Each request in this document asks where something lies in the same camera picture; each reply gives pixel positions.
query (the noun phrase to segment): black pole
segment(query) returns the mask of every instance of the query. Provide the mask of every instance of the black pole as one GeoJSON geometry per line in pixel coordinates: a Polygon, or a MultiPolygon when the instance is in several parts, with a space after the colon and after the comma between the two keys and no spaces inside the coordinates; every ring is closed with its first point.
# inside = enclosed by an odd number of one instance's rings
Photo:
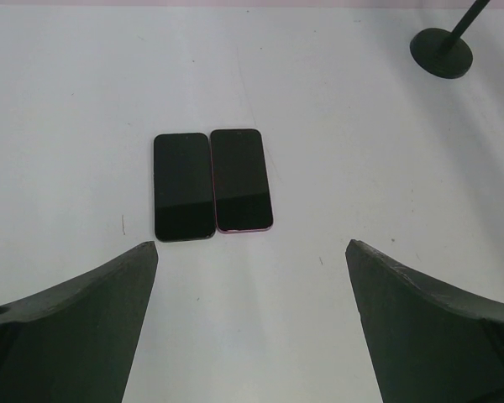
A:
{"type": "Polygon", "coordinates": [[[459,78],[472,66],[473,55],[461,35],[480,15],[490,0],[476,0],[450,33],[430,28],[420,32],[411,42],[414,60],[429,73],[442,78],[459,78]]]}

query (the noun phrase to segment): round stand base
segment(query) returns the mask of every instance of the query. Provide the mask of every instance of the round stand base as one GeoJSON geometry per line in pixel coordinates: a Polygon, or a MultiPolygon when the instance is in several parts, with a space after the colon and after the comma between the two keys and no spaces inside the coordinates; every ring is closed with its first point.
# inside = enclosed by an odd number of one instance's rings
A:
{"type": "Polygon", "coordinates": [[[472,51],[462,39],[458,39],[450,50],[439,52],[449,35],[450,32],[444,29],[425,29],[411,41],[411,54],[425,71],[434,76],[459,78],[472,66],[472,51]]]}

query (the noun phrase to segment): phone screen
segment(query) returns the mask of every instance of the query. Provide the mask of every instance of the phone screen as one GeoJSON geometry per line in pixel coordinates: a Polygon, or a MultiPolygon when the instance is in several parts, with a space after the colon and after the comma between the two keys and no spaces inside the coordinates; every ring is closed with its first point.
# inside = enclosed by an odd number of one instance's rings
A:
{"type": "Polygon", "coordinates": [[[253,129],[211,133],[218,229],[261,231],[272,226],[261,134],[253,129]]]}
{"type": "Polygon", "coordinates": [[[203,133],[155,138],[155,236],[163,242],[210,238],[215,232],[209,140],[203,133]]]}

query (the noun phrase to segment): white surface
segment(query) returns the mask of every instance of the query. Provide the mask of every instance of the white surface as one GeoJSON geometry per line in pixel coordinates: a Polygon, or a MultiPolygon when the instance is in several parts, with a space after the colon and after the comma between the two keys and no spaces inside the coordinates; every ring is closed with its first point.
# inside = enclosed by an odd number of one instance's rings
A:
{"type": "Polygon", "coordinates": [[[504,12],[408,52],[460,15],[0,7],[0,304],[154,238],[156,134],[255,127],[275,226],[157,243],[124,401],[380,401],[350,239],[504,301],[504,12]]]}
{"type": "MultiPolygon", "coordinates": [[[[474,0],[0,0],[0,4],[47,6],[171,6],[171,7],[343,7],[343,8],[463,8],[474,0]]],[[[504,8],[493,0],[488,8],[504,8]]]]}

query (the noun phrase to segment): pink smartphone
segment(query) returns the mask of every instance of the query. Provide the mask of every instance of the pink smartphone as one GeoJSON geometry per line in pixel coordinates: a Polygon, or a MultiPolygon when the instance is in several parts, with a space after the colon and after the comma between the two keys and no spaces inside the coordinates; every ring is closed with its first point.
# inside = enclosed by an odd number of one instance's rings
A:
{"type": "Polygon", "coordinates": [[[217,228],[266,231],[273,224],[261,134],[252,128],[215,130],[211,158],[217,228]]]}

